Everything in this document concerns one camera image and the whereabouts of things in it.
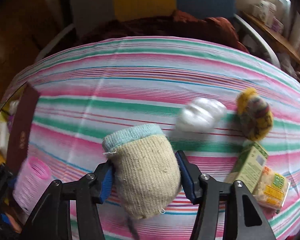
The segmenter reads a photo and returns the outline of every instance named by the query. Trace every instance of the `light blue cuff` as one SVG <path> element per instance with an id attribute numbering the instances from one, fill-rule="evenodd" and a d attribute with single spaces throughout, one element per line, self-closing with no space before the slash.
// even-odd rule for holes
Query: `light blue cuff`
<path id="1" fill-rule="evenodd" d="M 106 152 L 112 152 L 114 148 L 120 145 L 155 134 L 164 134 L 157 124 L 147 123 L 133 126 L 107 135 L 103 139 L 102 147 Z"/>

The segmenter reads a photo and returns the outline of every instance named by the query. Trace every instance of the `pink cup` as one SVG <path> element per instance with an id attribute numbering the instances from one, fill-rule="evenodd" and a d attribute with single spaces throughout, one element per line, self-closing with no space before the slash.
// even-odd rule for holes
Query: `pink cup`
<path id="1" fill-rule="evenodd" d="M 13 197 L 28 215 L 52 181 L 51 169 L 36 157 L 26 158 L 19 171 Z"/>

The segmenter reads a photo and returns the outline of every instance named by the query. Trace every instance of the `chair armrest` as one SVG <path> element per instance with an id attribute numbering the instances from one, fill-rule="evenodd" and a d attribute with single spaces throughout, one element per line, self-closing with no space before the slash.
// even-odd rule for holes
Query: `chair armrest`
<path id="1" fill-rule="evenodd" d="M 34 60 L 34 63 L 38 62 L 39 60 L 43 59 L 61 40 L 64 38 L 70 31 L 74 29 L 74 24 L 69 24 L 66 28 L 64 28 L 61 32 L 58 33 L 57 36 L 50 41 L 47 46 L 45 46 L 37 55 Z"/>
<path id="2" fill-rule="evenodd" d="M 234 20 L 240 25 L 242 29 L 264 50 L 269 54 L 270 57 L 270 63 L 277 68 L 280 68 L 280 62 L 274 53 L 274 51 L 271 49 L 271 47 L 266 43 L 266 41 L 260 36 L 259 33 L 256 32 L 254 28 L 252 28 L 246 21 L 244 21 L 241 17 L 238 15 L 234 15 Z"/>

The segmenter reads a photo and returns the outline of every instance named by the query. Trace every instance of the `blue gripper pad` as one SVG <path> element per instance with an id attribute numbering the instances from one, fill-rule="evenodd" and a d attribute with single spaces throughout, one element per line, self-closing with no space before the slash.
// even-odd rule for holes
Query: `blue gripper pad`
<path id="1" fill-rule="evenodd" d="M 177 151 L 175 156 L 179 164 L 181 184 L 186 194 L 186 198 L 195 205 L 197 204 L 198 198 L 201 196 L 202 189 L 199 182 L 201 172 L 197 165 L 189 163 L 183 151 Z"/>
<path id="2" fill-rule="evenodd" d="M 110 196 L 112 182 L 113 182 L 113 174 L 112 174 L 112 167 L 110 167 L 105 175 L 105 178 L 102 181 L 101 194 L 100 194 L 101 204 L 103 204 L 104 201 Z"/>

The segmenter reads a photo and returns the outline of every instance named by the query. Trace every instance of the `table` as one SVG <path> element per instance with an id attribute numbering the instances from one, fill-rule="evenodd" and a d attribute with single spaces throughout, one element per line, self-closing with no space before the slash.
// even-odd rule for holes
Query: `table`
<path id="1" fill-rule="evenodd" d="M 45 161 L 55 179 L 77 180 L 105 161 L 101 142 L 114 131 L 158 123 L 175 150 L 217 180 L 232 169 L 245 138 L 235 99 L 255 87 L 270 104 L 274 127 L 261 142 L 267 165 L 291 181 L 282 212 L 267 213 L 277 239 L 300 229 L 300 84 L 273 65 L 244 52 L 176 37 L 126 37 L 82 45 L 47 57 L 19 73 L 2 102 L 29 81 L 40 93 L 28 154 Z M 216 99 L 227 115 L 210 134 L 174 130 L 180 108 L 197 97 Z M 188 239 L 198 206 L 183 191 L 166 213 L 139 221 L 141 239 Z M 225 204 L 220 204 L 217 238 Z M 98 207 L 107 239 L 131 237 L 115 188 Z M 75 204 L 72 231 L 78 238 Z"/>
<path id="2" fill-rule="evenodd" d="M 280 33 L 271 30 L 269 27 L 265 26 L 256 17 L 241 12 L 243 16 L 251 23 L 255 24 L 260 30 L 262 30 L 272 41 L 278 46 L 278 49 L 282 52 L 286 52 L 292 59 L 294 59 L 300 65 L 300 56 L 298 55 L 295 48 L 289 43 L 289 41 L 284 38 Z"/>

